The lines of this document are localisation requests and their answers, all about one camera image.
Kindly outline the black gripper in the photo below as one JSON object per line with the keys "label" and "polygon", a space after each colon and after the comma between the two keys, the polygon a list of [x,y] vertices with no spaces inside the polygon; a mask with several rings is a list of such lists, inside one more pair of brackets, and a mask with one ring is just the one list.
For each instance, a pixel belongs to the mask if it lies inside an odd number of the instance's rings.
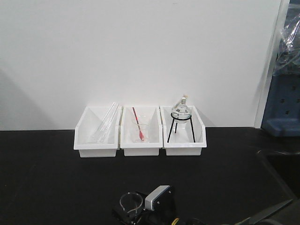
{"label": "black gripper", "polygon": [[[136,191],[142,199],[145,199],[149,192]],[[112,216],[118,221],[120,225],[176,225],[178,223],[178,217],[170,211],[158,212],[158,211],[143,211],[134,219],[130,219],[127,213],[119,208],[112,209]]]}

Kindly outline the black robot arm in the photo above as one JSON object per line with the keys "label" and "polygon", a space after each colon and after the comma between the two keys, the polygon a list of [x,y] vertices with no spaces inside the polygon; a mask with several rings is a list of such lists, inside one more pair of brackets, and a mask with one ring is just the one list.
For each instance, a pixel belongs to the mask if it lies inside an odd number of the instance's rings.
{"label": "black robot arm", "polygon": [[[127,192],[112,208],[112,216],[120,225],[208,225],[198,218],[180,217],[173,196],[171,186],[159,186],[149,194]],[[270,217],[292,201],[280,202],[233,225],[283,225]]]}

